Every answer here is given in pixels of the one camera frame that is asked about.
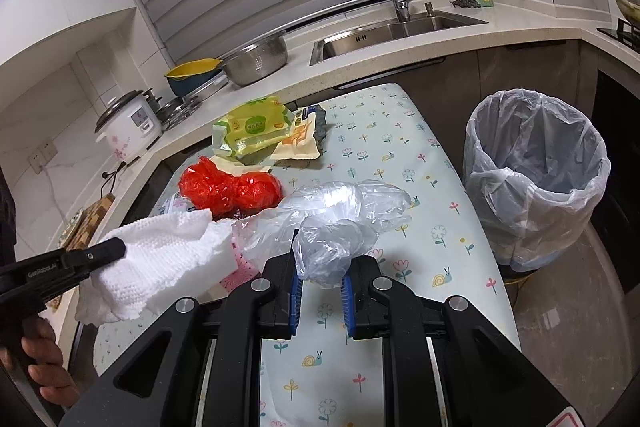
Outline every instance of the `human hand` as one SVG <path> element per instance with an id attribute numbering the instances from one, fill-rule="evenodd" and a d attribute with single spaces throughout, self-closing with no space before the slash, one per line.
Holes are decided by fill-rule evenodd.
<path id="1" fill-rule="evenodd" d="M 22 349 L 36 361 L 28 368 L 30 377 L 41 385 L 40 394 L 45 400 L 71 407 L 80 398 L 80 393 L 71 375 L 62 367 L 62 351 L 56 344 L 53 328 L 38 316 L 27 322 Z"/>

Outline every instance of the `table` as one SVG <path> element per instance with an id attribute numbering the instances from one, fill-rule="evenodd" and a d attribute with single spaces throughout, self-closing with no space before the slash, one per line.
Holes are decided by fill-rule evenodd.
<path id="1" fill-rule="evenodd" d="M 328 132 L 321 156 L 278 162 L 271 170 L 284 194 L 302 185 L 370 178 L 403 188 L 413 200 L 412 222 L 382 234 L 368 254 L 385 275 L 417 295 L 438 301 L 465 296 L 519 347 L 509 299 L 473 206 L 406 93 L 386 84 L 322 107 Z M 165 198 L 175 192 L 180 172 Z M 138 321 L 100 327 L 94 356 L 98 373 L 154 319 L 144 312 Z M 381 345 L 347 337 L 340 289 L 305 283 L 298 334 L 290 341 L 262 343 L 260 424 L 382 427 Z"/>

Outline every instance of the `kitchen sink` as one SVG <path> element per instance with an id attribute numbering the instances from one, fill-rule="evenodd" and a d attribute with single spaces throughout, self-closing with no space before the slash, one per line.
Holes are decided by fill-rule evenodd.
<path id="1" fill-rule="evenodd" d="M 476 24 L 487 24 L 487 22 L 464 15 L 436 10 L 432 16 L 428 16 L 426 13 L 414 15 L 409 22 L 401 23 L 398 22 L 397 19 L 391 19 L 361 26 L 360 28 L 338 33 L 316 42 L 314 50 L 311 53 L 309 66 L 313 66 L 328 58 L 373 46 L 374 44 L 395 41 L 404 39 L 405 37 L 422 35 L 447 28 L 473 26 Z"/>

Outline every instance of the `electrical outlet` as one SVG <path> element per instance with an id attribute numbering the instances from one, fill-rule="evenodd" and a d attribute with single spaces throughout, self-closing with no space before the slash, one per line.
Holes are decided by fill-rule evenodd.
<path id="1" fill-rule="evenodd" d="M 58 149 L 56 149 L 56 146 L 53 145 L 53 140 L 50 140 L 49 138 L 38 145 L 38 149 L 42 151 L 42 155 L 44 156 L 46 164 L 49 163 L 56 154 L 58 154 Z"/>
<path id="2" fill-rule="evenodd" d="M 42 166 L 47 163 L 40 149 L 34 150 L 29 156 L 27 156 L 27 161 L 29 162 L 29 165 L 31 165 L 33 172 L 36 174 L 40 174 L 42 172 Z"/>

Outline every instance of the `hanging towel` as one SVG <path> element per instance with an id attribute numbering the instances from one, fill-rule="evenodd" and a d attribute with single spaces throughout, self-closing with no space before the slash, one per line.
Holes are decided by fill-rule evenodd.
<path id="1" fill-rule="evenodd" d="M 121 238 L 125 256 L 80 283 L 76 320 L 100 326 L 136 319 L 147 308 L 161 314 L 181 297 L 199 297 L 238 269 L 232 219 L 211 211 L 146 217 L 108 232 Z"/>

